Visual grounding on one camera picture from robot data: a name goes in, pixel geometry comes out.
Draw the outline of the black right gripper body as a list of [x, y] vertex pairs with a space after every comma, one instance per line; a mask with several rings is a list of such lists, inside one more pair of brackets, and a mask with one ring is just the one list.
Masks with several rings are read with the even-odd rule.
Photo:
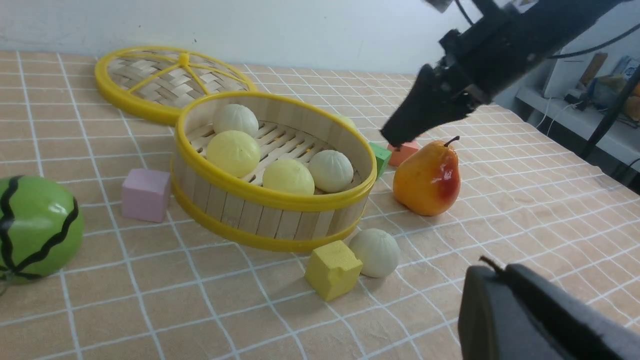
[[483, 13], [440, 43], [445, 55], [434, 68], [434, 109], [471, 113], [546, 59], [546, 14]]

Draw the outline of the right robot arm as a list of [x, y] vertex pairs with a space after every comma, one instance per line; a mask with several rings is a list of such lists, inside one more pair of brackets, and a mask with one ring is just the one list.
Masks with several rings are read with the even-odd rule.
[[423, 133], [464, 120], [592, 27], [618, 0], [539, 0], [520, 12], [476, 0], [481, 18], [439, 40], [443, 57], [421, 67], [405, 100], [381, 129], [398, 148]]

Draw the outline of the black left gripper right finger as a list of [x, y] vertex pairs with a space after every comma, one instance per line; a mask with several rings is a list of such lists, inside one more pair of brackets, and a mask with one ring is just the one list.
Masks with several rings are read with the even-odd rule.
[[503, 280], [551, 345], [567, 360], [637, 360], [639, 335], [521, 264]]

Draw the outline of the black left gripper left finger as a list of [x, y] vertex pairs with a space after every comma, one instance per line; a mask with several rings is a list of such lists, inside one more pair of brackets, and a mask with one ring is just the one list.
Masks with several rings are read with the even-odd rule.
[[458, 335], [464, 360], [567, 360], [569, 354], [544, 330], [510, 289], [505, 269], [486, 256], [466, 270]]

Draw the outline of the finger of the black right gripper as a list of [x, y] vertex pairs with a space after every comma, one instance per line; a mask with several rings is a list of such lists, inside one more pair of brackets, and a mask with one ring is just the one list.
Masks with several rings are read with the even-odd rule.
[[475, 110], [468, 104], [444, 100], [405, 100], [382, 126], [380, 133], [388, 144], [398, 148], [438, 126], [464, 120]]
[[458, 121], [468, 116], [468, 107], [442, 88], [441, 73], [425, 64], [419, 70], [405, 100], [395, 111], [401, 121]]

